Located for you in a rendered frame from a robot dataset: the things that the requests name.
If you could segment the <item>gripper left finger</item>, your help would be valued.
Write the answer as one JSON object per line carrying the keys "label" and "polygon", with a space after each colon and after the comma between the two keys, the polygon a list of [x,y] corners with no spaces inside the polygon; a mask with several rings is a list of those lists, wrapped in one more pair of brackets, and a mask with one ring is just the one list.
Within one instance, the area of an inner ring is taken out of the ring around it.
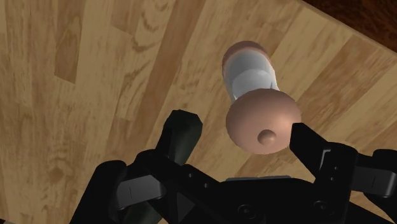
{"label": "gripper left finger", "polygon": [[217,182],[186,163],[201,133],[196,114],[172,111],[155,148],[95,168],[69,224],[223,224]]}

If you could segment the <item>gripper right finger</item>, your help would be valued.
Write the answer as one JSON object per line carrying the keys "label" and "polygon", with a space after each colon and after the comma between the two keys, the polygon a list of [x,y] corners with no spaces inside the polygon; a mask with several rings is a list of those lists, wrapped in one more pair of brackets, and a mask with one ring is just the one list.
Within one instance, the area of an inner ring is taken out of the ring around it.
{"label": "gripper right finger", "polygon": [[329,142],[304,123],[294,123],[289,148],[315,177],[313,208],[318,224],[386,224],[350,201],[361,192],[397,224],[397,150],[359,153]]}

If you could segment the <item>glass jar with copper lid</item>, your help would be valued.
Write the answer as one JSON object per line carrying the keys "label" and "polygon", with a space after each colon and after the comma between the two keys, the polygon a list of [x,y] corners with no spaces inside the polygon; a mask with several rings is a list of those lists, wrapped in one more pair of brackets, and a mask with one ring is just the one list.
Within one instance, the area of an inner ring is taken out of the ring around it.
{"label": "glass jar with copper lid", "polygon": [[291,128],[302,121],[296,101],[279,90],[264,48],[254,41],[232,45],[222,60],[222,77],[231,106],[226,129],[238,147],[271,154],[288,147]]}

